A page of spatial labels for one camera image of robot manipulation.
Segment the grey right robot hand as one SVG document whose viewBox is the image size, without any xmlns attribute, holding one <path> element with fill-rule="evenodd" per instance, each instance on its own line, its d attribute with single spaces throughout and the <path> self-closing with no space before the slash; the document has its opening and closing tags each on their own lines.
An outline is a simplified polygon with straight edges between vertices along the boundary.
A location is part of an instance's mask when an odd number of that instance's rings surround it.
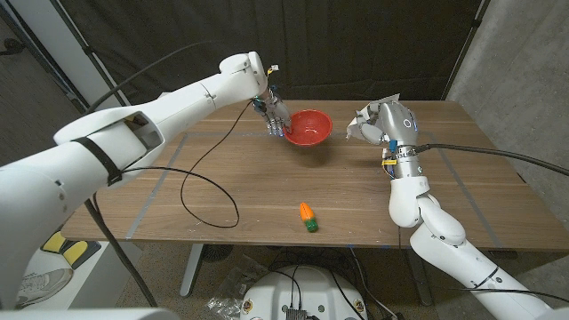
<svg viewBox="0 0 569 320">
<path fill-rule="evenodd" d="M 356 126 L 363 140 L 380 145 L 394 141 L 397 146 L 414 146 L 418 126 L 414 113 L 398 100 L 370 102 L 357 111 Z"/>
</svg>

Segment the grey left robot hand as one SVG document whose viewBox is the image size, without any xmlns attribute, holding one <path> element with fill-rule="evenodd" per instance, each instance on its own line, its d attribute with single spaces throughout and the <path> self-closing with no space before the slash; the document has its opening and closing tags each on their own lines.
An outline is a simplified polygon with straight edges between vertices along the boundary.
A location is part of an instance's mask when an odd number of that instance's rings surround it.
<svg viewBox="0 0 569 320">
<path fill-rule="evenodd" d="M 273 87 L 268 87 L 264 93 L 255 97 L 252 104 L 265 121 L 270 135 L 284 137 L 292 131 L 291 113 Z"/>
</svg>

